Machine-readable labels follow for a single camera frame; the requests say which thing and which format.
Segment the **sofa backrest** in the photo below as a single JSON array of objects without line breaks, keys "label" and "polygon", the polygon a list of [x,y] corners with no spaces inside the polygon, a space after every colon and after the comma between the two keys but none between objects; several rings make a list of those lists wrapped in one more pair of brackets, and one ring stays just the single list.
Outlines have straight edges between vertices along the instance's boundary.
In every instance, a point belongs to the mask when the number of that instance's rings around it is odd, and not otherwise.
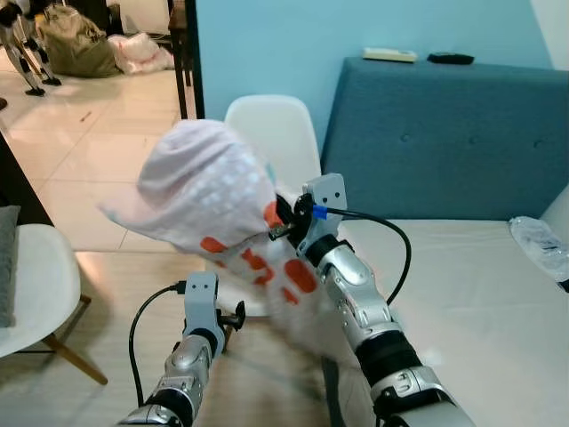
[{"label": "sofa backrest", "polygon": [[323,171],[382,217],[540,217],[569,181],[568,76],[347,59]]}]

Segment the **blue wall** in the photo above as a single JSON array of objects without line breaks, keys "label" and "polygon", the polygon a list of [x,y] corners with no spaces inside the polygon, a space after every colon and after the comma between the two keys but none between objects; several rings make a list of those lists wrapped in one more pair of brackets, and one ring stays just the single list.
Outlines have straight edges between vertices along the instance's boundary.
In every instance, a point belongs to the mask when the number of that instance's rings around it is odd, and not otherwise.
[{"label": "blue wall", "polygon": [[296,96],[320,144],[346,56],[365,46],[551,68],[529,0],[197,0],[205,114],[235,98]]}]

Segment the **white cloth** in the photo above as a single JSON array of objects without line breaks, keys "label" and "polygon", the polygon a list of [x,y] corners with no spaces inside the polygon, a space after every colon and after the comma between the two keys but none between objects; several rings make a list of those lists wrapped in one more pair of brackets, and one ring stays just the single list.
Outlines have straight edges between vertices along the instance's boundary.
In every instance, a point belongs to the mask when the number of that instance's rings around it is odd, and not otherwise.
[{"label": "white cloth", "polygon": [[269,315],[294,342],[353,364],[311,267],[286,239],[268,238],[269,226],[280,222],[268,168],[222,122],[183,120],[154,147],[137,184],[101,209],[129,230],[200,254],[263,288]]}]

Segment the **black cable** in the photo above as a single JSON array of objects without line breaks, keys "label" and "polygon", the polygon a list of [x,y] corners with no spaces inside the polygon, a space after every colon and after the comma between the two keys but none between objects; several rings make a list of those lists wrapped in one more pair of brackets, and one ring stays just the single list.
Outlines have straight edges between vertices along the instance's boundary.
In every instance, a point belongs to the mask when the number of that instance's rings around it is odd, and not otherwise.
[{"label": "black cable", "polygon": [[332,207],[326,207],[326,210],[330,214],[339,214],[339,215],[343,215],[343,216],[349,216],[351,218],[358,218],[360,220],[369,220],[369,221],[373,221],[373,222],[378,222],[379,224],[384,225],[384,226],[394,230],[403,239],[403,241],[405,243],[405,265],[403,267],[403,271],[401,272],[401,278],[399,278],[399,281],[397,282],[395,289],[393,289],[393,292],[391,293],[391,295],[387,299],[387,303],[388,303],[388,305],[390,305],[393,302],[393,300],[395,300],[397,294],[399,294],[399,291],[401,290],[401,287],[403,286],[403,283],[405,282],[405,279],[407,278],[407,273],[409,272],[409,267],[411,266],[411,242],[409,241],[409,238],[407,237],[405,232],[403,230],[401,230],[393,222],[389,222],[388,220],[384,220],[383,218],[380,218],[379,216],[370,215],[368,213],[344,211],[342,209],[334,209]]},{"label": "black cable", "polygon": [[160,289],[158,292],[150,296],[139,308],[136,316],[132,320],[131,332],[128,335],[128,357],[131,361],[132,376],[134,377],[134,387],[136,387],[136,399],[138,406],[144,405],[144,397],[142,396],[142,384],[140,384],[139,369],[136,366],[136,358],[134,357],[134,331],[136,330],[136,325],[139,323],[139,317],[142,312],[148,307],[148,305],[153,302],[161,294],[165,294],[169,291],[175,291],[177,285],[167,286],[164,289]]}]

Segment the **white sheet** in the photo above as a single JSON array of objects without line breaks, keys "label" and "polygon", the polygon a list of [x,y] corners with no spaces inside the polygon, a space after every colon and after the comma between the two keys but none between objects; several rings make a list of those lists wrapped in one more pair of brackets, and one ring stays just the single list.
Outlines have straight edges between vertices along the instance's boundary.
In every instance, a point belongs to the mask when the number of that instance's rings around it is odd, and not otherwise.
[{"label": "white sheet", "polygon": [[[525,258],[506,222],[396,223],[413,260],[392,308],[423,363],[477,426],[568,425],[569,295]],[[344,224],[387,296],[403,267],[399,237]],[[367,393],[357,370],[341,369],[347,426],[373,425]]]}]

